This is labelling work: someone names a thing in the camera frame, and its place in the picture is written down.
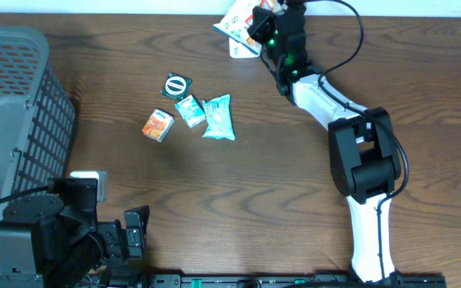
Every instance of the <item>basket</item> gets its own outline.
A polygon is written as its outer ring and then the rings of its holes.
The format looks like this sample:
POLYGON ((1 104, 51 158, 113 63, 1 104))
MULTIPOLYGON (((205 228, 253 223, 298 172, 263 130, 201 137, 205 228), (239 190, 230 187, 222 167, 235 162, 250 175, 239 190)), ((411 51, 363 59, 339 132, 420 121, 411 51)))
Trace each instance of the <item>basket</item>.
POLYGON ((75 121, 45 37, 0 26, 0 198, 65 174, 75 121))

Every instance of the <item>light blue pouch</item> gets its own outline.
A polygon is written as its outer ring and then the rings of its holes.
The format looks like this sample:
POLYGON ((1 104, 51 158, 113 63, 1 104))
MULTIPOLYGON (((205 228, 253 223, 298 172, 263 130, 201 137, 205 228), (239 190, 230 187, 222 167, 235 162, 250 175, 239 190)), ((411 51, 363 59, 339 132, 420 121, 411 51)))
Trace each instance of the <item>light blue pouch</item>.
POLYGON ((206 112, 206 120, 209 124, 203 137, 222 139, 227 138, 235 140, 234 130, 232 129, 231 112, 231 95, 227 94, 210 100, 202 101, 202 107, 206 112))
POLYGON ((200 122, 206 119, 206 115, 197 101, 190 95, 184 98, 181 102, 175 104, 175 108, 181 114, 188 127, 193 128, 198 125, 200 122))

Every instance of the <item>orange packet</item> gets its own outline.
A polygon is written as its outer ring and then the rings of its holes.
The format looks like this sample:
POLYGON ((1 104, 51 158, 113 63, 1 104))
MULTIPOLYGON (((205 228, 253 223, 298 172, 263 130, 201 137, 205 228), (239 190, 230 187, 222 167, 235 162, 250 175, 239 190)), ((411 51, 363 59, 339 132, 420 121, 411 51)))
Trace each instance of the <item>orange packet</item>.
POLYGON ((168 114, 167 112, 155 109, 152 112, 149 120, 142 128, 142 132, 148 138, 153 138, 157 142, 161 142, 168 130, 174 124, 174 117, 168 114))

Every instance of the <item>wooden table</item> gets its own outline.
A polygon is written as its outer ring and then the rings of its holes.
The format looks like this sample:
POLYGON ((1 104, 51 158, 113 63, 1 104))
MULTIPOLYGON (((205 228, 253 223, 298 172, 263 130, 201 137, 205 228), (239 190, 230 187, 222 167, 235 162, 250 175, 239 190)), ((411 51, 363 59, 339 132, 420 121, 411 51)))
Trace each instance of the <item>wooden table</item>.
MULTIPOLYGON (((327 132, 290 105, 259 59, 229 57, 219 16, 0 14, 50 41, 50 60, 80 104, 70 170, 105 170, 100 220, 148 204, 144 266, 204 273, 347 270, 350 214, 329 169, 327 132), (198 99, 232 94, 236 141, 202 138, 159 91, 168 72, 198 99), (154 108, 176 122, 162 143, 142 135, 154 108)), ((403 273, 442 273, 461 287, 461 19, 365 18, 359 56, 329 79, 348 98, 391 113, 411 163, 391 210, 403 273)), ((354 18, 307 21, 310 56, 347 58, 354 18)))

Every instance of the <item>white background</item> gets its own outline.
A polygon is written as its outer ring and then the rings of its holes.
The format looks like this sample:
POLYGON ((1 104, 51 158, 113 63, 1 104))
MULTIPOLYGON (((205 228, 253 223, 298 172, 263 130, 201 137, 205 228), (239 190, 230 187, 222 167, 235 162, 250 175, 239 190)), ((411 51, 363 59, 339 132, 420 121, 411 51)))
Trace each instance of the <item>white background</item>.
MULTIPOLYGON (((0 0, 0 12, 225 14, 235 0, 0 0)), ((361 15, 461 17, 461 0, 348 0, 361 15)), ((307 14, 351 14, 331 2, 310 3, 307 14)))

